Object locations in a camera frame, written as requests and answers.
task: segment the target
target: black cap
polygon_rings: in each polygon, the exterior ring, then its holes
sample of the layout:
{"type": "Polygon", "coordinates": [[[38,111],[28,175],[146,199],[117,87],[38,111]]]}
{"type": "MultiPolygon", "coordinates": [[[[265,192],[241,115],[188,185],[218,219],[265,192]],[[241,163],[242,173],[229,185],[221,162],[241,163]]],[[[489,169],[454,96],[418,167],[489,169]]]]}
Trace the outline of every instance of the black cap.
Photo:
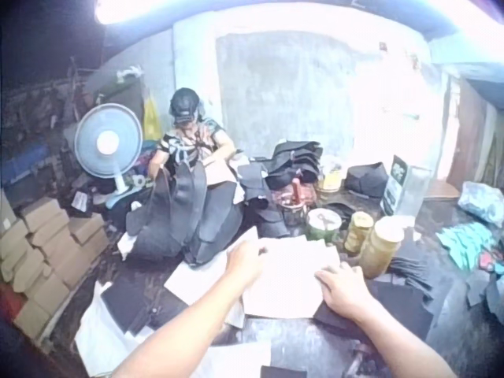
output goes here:
{"type": "Polygon", "coordinates": [[[180,88],[176,90],[170,102],[170,113],[175,118],[175,123],[182,124],[195,120],[198,104],[199,96],[192,89],[180,88]]]}

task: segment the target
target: fluorescent light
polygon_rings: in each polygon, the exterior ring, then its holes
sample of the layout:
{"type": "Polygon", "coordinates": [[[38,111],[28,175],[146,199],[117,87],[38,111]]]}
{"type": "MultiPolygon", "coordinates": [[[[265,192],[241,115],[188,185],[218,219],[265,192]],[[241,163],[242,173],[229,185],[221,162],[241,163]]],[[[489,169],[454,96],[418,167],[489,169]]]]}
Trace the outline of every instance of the fluorescent light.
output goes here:
{"type": "Polygon", "coordinates": [[[94,14],[101,24],[116,24],[155,10],[167,0],[98,0],[94,14]]]}

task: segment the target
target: patterned shirt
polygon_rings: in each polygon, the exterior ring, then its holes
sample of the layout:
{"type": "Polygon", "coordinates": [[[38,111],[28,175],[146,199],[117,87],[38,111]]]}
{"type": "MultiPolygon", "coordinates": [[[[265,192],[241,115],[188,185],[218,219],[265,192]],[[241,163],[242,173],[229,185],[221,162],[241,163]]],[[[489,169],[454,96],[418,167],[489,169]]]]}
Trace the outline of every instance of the patterned shirt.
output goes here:
{"type": "Polygon", "coordinates": [[[196,161],[207,158],[219,148],[214,136],[220,130],[224,129],[215,120],[204,118],[198,122],[198,130],[194,135],[189,135],[182,128],[166,132],[158,149],[169,153],[170,165],[186,161],[192,167],[196,161]]]}

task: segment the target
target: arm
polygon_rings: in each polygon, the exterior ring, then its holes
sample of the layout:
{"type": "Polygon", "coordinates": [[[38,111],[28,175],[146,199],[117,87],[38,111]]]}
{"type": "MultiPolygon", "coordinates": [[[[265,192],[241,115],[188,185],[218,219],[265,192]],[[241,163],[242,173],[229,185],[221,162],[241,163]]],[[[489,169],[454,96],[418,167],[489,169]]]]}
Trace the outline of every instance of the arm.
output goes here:
{"type": "Polygon", "coordinates": [[[169,158],[169,153],[163,150],[157,150],[156,154],[149,161],[149,177],[152,180],[156,179],[159,169],[166,164],[169,158]]]}
{"type": "Polygon", "coordinates": [[[374,299],[365,286],[360,267],[347,263],[316,276],[324,283],[328,306],[354,321],[386,361],[396,377],[455,377],[450,366],[431,347],[402,326],[374,299]]]}
{"type": "Polygon", "coordinates": [[[224,275],[194,305],[158,329],[114,372],[114,377],[190,376],[241,294],[262,271],[263,257],[252,243],[228,256],[224,275]]]}
{"type": "Polygon", "coordinates": [[[213,140],[219,146],[218,150],[203,160],[203,165],[207,166],[216,160],[228,161],[236,153],[236,147],[229,135],[224,130],[218,130],[213,134],[213,140]]]}

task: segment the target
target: person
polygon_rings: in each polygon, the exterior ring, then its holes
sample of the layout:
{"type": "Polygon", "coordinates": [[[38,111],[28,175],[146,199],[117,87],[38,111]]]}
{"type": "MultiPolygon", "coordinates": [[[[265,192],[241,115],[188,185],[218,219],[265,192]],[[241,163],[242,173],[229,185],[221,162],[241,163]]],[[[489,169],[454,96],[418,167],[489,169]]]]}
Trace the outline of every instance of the person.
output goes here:
{"type": "Polygon", "coordinates": [[[166,163],[173,174],[182,161],[192,167],[200,160],[207,166],[218,159],[227,161],[235,154],[232,139],[215,120],[205,117],[199,96],[192,89],[180,88],[175,92],[170,102],[170,114],[175,128],[165,133],[150,160],[149,176],[152,179],[166,163]]]}
{"type": "MultiPolygon", "coordinates": [[[[158,329],[113,373],[114,377],[190,376],[221,329],[233,304],[261,274],[258,243],[239,244],[224,275],[194,305],[158,329]]],[[[383,356],[393,376],[454,377],[450,366],[404,328],[371,296],[362,270],[347,263],[316,273],[328,306],[357,323],[383,356]]]]}

